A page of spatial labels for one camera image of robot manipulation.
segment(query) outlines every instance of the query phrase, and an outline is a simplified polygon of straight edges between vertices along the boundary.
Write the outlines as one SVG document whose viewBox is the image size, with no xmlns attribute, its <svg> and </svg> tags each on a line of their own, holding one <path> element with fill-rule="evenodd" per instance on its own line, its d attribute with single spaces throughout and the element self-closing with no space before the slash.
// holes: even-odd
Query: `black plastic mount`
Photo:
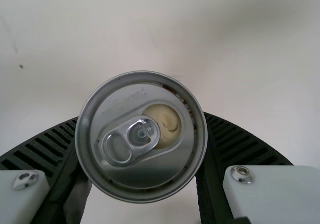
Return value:
<svg viewBox="0 0 320 224">
<path fill-rule="evenodd" d="M 247 218 L 234 219 L 225 192 L 223 179 L 231 165 L 292 165 L 272 147 L 242 128 L 219 117 L 205 113 L 208 124 L 208 148 L 196 175 L 202 224 L 249 224 Z M 27 140 L 0 157 L 0 170 L 31 170 L 45 172 L 50 193 L 32 224 L 64 224 L 66 201 L 70 201 L 78 180 L 84 173 L 78 162 L 74 133 L 77 119 L 68 120 Z M 68 215 L 68 223 L 80 223 L 87 196 Z"/>
</svg>

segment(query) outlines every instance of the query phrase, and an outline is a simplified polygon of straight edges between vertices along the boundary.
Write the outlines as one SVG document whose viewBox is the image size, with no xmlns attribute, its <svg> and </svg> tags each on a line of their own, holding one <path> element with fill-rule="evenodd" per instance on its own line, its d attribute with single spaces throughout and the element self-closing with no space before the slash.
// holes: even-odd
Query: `can opening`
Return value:
<svg viewBox="0 0 320 224">
<path fill-rule="evenodd" d="M 154 104 L 142 113 L 155 120 L 161 131 L 160 141 L 154 149 L 163 149 L 174 144 L 181 134 L 181 119 L 178 113 L 168 105 Z"/>
</svg>

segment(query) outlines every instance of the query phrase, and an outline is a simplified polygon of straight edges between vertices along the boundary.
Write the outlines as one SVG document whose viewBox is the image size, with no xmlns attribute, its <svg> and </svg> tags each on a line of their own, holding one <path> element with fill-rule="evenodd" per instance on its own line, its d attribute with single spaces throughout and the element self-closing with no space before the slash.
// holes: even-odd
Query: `screw hole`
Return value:
<svg viewBox="0 0 320 224">
<path fill-rule="evenodd" d="M 239 167 L 237 169 L 237 171 L 241 174 L 241 175 L 248 175 L 249 174 L 249 170 L 245 167 Z"/>
</svg>

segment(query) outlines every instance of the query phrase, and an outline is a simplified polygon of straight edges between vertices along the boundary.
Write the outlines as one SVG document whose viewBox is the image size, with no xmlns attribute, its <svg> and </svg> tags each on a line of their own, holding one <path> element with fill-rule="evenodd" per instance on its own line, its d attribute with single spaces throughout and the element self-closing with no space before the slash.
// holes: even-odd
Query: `black grille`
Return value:
<svg viewBox="0 0 320 224">
<path fill-rule="evenodd" d="M 42 170 L 53 186 L 74 148 L 77 119 L 46 130 L 7 152 L 0 157 L 0 170 Z"/>
</svg>

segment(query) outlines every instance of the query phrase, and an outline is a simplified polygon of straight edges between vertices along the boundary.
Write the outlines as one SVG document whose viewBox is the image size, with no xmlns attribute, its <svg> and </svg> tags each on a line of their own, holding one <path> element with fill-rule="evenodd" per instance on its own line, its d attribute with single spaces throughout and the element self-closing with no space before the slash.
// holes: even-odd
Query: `black ventilated grate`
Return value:
<svg viewBox="0 0 320 224">
<path fill-rule="evenodd" d="M 227 220 L 233 220 L 222 186 L 224 174 L 229 166 L 292 163 L 239 126 L 208 113 L 205 113 L 205 118 L 208 125 L 208 147 L 196 175 L 201 222 L 226 223 Z"/>
<path fill-rule="evenodd" d="M 208 113 L 205 118 L 208 145 L 212 147 L 222 180 L 231 165 L 292 165 L 275 149 L 239 126 Z"/>
<path fill-rule="evenodd" d="M 0 170 L 42 170 L 53 186 L 74 148 L 77 119 L 46 130 L 10 150 L 0 157 Z"/>
</svg>

